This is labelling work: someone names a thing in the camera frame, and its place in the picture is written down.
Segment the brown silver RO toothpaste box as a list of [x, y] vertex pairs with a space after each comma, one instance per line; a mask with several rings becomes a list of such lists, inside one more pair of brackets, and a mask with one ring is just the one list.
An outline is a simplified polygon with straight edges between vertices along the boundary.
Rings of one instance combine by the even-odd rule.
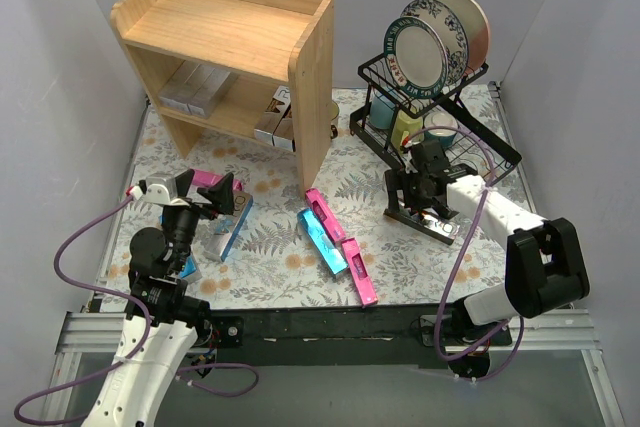
[[275, 147], [289, 152], [295, 151], [293, 119], [291, 117], [284, 117], [279, 122], [273, 133], [273, 144]]

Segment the dark striped toothpaste box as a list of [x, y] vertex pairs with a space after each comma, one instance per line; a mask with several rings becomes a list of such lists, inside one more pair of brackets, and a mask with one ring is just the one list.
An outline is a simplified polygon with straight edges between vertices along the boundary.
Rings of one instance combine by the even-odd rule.
[[290, 90], [279, 86], [266, 106], [259, 121], [254, 126], [254, 138], [259, 142], [273, 145], [273, 135], [291, 105]]

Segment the silver Protefix toothpaste box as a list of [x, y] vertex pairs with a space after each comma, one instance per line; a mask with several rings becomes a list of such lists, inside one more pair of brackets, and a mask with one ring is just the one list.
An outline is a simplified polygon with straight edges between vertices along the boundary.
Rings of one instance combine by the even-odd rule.
[[195, 95], [197, 90], [204, 84], [205, 80], [209, 77], [209, 75], [214, 70], [213, 67], [205, 64], [200, 64], [194, 73], [189, 77], [186, 82], [186, 85], [190, 88], [190, 92], [187, 94], [187, 106], [189, 101]]

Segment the silver black RO toothpaste box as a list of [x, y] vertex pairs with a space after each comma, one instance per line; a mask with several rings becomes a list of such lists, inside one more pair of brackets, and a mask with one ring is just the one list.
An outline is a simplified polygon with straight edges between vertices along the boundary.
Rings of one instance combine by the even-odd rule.
[[384, 215], [446, 245], [452, 245], [459, 232], [457, 224], [444, 220], [429, 211], [410, 214], [407, 209], [399, 211], [385, 209]]

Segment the white toothpaste box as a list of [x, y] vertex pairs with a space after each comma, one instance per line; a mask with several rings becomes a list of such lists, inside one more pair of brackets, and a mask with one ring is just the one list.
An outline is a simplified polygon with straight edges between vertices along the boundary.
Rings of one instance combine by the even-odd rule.
[[189, 113], [208, 118], [234, 81], [235, 75], [232, 72], [213, 70], [188, 102]]

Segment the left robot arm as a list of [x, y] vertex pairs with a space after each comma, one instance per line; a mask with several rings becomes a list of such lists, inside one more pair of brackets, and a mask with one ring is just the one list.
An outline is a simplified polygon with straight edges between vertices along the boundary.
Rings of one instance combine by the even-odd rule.
[[129, 244], [130, 300], [122, 332], [86, 426], [151, 426], [188, 350], [213, 333], [208, 302], [186, 294], [180, 278], [192, 255], [198, 223], [234, 210], [234, 177], [189, 190], [196, 173], [154, 174], [131, 186], [129, 199], [162, 209], [160, 227], [146, 227]]

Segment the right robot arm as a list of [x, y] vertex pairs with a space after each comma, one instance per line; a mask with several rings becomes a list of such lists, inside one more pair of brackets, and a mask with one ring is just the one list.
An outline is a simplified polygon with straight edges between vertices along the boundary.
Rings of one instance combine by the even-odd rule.
[[477, 170], [453, 165], [440, 143], [409, 148], [410, 169], [389, 169], [386, 215], [405, 224], [431, 209], [450, 220], [462, 214], [505, 251], [504, 281], [445, 307], [446, 332], [475, 344], [499, 322], [532, 319], [583, 299], [590, 292], [578, 234], [565, 218], [545, 219], [488, 186]]

